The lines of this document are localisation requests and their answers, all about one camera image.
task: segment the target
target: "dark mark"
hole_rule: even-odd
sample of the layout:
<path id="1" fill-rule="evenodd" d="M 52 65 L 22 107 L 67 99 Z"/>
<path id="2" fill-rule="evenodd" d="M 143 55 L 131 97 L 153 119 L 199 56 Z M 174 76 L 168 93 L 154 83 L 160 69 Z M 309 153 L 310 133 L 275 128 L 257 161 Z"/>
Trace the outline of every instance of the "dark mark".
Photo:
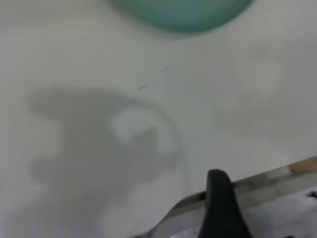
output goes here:
<path id="1" fill-rule="evenodd" d="M 313 197 L 317 199 L 317 192 L 316 191 L 311 191 L 308 194 L 305 195 L 306 197 Z"/>
<path id="2" fill-rule="evenodd" d="M 141 87 L 138 88 L 138 91 L 141 91 L 142 89 L 145 89 L 147 85 L 142 85 Z"/>
<path id="3" fill-rule="evenodd" d="M 164 72 L 166 72 L 166 71 L 168 71 L 169 70 L 169 67 L 165 67 L 165 68 L 163 68 L 161 71 L 160 71 L 160 73 L 164 73 Z"/>

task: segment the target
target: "blurry object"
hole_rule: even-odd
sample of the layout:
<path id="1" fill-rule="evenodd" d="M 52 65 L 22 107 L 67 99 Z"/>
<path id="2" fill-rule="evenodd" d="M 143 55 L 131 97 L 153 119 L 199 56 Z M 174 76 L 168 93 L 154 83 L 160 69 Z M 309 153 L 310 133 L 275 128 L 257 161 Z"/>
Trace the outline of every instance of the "blurry object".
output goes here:
<path id="1" fill-rule="evenodd" d="M 179 33 L 214 29 L 238 16 L 252 0 L 118 0 L 137 18 Z"/>
<path id="2" fill-rule="evenodd" d="M 198 238 L 252 238 L 242 217 L 229 176 L 221 170 L 208 172 L 206 212 Z"/>
<path id="3" fill-rule="evenodd" d="M 317 192 L 311 191 L 311 192 L 307 193 L 305 196 L 306 196 L 306 197 L 317 198 Z"/>

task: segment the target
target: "green bowl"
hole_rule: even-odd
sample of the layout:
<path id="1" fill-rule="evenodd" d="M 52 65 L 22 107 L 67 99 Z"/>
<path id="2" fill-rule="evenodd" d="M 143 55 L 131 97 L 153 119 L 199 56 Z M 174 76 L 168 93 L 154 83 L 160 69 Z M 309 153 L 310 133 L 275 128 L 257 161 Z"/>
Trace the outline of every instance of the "green bowl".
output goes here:
<path id="1" fill-rule="evenodd" d="M 179 33 L 214 29 L 238 16 L 253 0 L 116 0 L 135 17 Z"/>

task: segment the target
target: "white surface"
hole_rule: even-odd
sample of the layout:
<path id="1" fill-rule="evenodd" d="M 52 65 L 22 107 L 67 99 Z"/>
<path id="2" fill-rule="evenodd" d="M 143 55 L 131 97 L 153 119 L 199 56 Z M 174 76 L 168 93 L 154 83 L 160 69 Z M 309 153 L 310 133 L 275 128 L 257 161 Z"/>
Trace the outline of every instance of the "white surface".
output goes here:
<path id="1" fill-rule="evenodd" d="M 316 8 L 260 0 L 177 38 L 107 2 L 1 1 L 1 237 L 132 236 L 209 169 L 315 155 Z"/>
<path id="2" fill-rule="evenodd" d="M 255 238 L 317 237 L 317 200 L 305 194 L 317 186 L 249 208 L 246 222 Z"/>

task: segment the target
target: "black plastic part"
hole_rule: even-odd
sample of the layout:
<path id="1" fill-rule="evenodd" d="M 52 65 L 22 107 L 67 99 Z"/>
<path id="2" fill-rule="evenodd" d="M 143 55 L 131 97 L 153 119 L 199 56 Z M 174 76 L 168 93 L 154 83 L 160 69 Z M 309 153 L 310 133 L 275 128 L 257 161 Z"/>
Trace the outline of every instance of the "black plastic part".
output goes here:
<path id="1" fill-rule="evenodd" d="M 208 172 L 206 213 L 198 238 L 252 238 L 224 171 Z"/>

